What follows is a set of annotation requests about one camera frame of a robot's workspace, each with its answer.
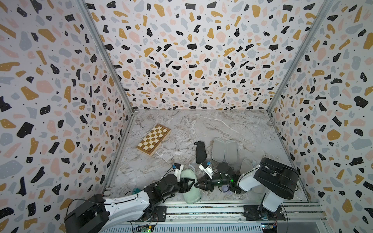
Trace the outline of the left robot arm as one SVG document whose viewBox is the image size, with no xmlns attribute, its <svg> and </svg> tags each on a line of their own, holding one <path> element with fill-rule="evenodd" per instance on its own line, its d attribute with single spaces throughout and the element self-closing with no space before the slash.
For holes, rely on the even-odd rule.
<svg viewBox="0 0 373 233">
<path fill-rule="evenodd" d="M 97 194 L 64 218 L 67 233 L 99 233 L 115 225 L 136 220 L 146 221 L 156 212 L 156 207 L 176 193 L 187 193 L 194 186 L 191 178 L 178 179 L 167 174 L 160 181 L 146 186 L 140 192 L 116 199 L 105 199 Z"/>
</svg>

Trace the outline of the mint green zippered sleeve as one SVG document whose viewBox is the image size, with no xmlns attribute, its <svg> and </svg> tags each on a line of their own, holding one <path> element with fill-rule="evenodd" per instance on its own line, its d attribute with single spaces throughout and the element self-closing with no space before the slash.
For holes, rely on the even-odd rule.
<svg viewBox="0 0 373 233">
<path fill-rule="evenodd" d="M 188 184 L 187 188 L 189 191 L 183 194 L 183 197 L 187 204 L 194 204 L 198 202 L 202 195 L 200 189 L 196 188 L 194 185 L 198 181 L 195 171 L 193 169 L 186 169 L 181 172 L 181 178 L 187 178 Z"/>
</svg>

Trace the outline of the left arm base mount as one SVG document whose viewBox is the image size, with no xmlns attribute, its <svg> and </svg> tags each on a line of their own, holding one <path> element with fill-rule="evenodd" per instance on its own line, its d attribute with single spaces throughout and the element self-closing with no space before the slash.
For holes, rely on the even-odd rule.
<svg viewBox="0 0 373 233">
<path fill-rule="evenodd" d="M 138 221 L 150 221 L 153 222 L 165 222 L 166 221 L 167 207 L 164 205 L 156 206 L 154 208 L 147 208 L 143 215 L 138 219 Z"/>
</svg>

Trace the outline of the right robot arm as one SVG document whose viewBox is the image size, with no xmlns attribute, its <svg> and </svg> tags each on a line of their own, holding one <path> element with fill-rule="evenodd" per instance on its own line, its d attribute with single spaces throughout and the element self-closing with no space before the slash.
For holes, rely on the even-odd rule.
<svg viewBox="0 0 373 233">
<path fill-rule="evenodd" d="M 292 200 L 299 188 L 299 173 L 294 168 L 267 157 L 243 174 L 236 173 L 227 163 L 218 164 L 217 172 L 207 163 L 200 165 L 200 169 L 206 174 L 194 186 L 204 191 L 212 192 L 215 187 L 225 185 L 229 191 L 241 194 L 262 185 L 266 193 L 261 204 L 249 206 L 245 211 L 251 219 L 269 220 L 273 216 L 280 216 L 277 211 L 282 211 L 283 201 Z"/>
</svg>

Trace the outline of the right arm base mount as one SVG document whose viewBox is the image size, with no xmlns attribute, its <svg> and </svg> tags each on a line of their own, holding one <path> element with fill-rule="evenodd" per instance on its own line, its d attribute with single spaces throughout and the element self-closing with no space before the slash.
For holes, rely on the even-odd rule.
<svg viewBox="0 0 373 233">
<path fill-rule="evenodd" d="M 271 212 L 259 204 L 255 205 L 244 205 L 243 206 L 243 216 L 247 221 L 259 221 L 259 220 L 268 220 L 276 221 L 283 220 L 287 218 L 285 216 L 285 211 L 281 206 L 277 208 L 275 212 Z"/>
</svg>

